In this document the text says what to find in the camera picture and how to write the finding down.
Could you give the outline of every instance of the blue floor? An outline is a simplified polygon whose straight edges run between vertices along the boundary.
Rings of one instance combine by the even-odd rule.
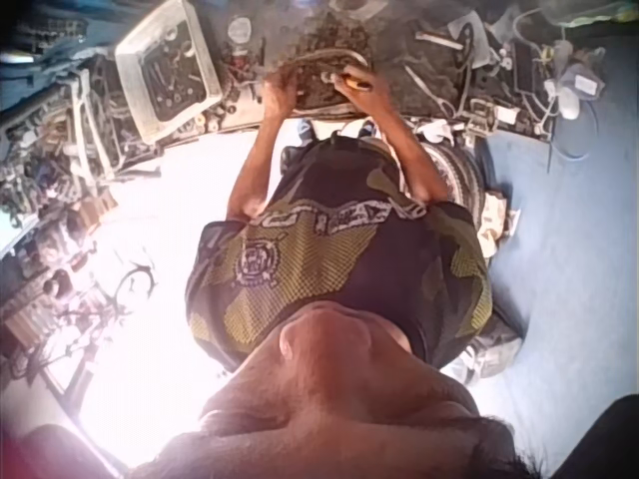
[[[488,142],[491,183],[521,210],[491,265],[496,299],[526,331],[515,364],[474,389],[483,412],[554,471],[615,399],[637,392],[637,142],[639,42],[607,48],[607,86],[590,112],[560,122],[569,163],[538,142]]]

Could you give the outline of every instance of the white container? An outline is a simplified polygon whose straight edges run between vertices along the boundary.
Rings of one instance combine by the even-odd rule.
[[[206,98],[168,121],[158,119],[142,72],[146,54],[163,39],[166,31],[187,22]],[[196,115],[219,103],[223,93],[218,74],[200,28],[195,8],[186,0],[168,0],[147,16],[116,48],[116,64],[131,115],[142,140],[152,145],[176,131]]]

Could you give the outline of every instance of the pliers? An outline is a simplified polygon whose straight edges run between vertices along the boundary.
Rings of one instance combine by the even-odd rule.
[[[425,93],[430,100],[432,100],[433,102],[437,104],[437,106],[439,107],[439,110],[441,110],[441,113],[443,113],[444,117],[446,117],[447,119],[451,119],[455,117],[457,113],[457,109],[453,107],[450,102],[448,102],[447,100],[444,100],[443,98],[439,98],[434,93],[432,93],[432,91],[428,88],[428,85],[426,85],[426,83],[421,79],[421,77],[419,77],[408,65],[404,65],[403,68],[408,73],[408,75],[410,75],[410,78],[412,78],[412,81],[417,84],[419,89],[423,93]]]

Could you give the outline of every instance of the man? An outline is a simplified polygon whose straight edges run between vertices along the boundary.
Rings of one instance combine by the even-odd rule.
[[[187,288],[197,342],[228,370],[202,430],[137,471],[155,478],[528,477],[504,425],[438,368],[491,312],[468,211],[393,109],[384,81],[335,87],[370,115],[395,160],[333,136],[289,165],[267,203],[295,75],[268,78],[266,113]]]

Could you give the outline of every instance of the camouflage print shirt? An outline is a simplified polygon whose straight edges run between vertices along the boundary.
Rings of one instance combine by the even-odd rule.
[[[444,366],[492,309],[469,212],[407,198],[397,166],[373,147],[320,143],[285,174],[258,218],[205,227],[187,318],[197,343],[235,370],[316,300],[385,317],[416,356]]]

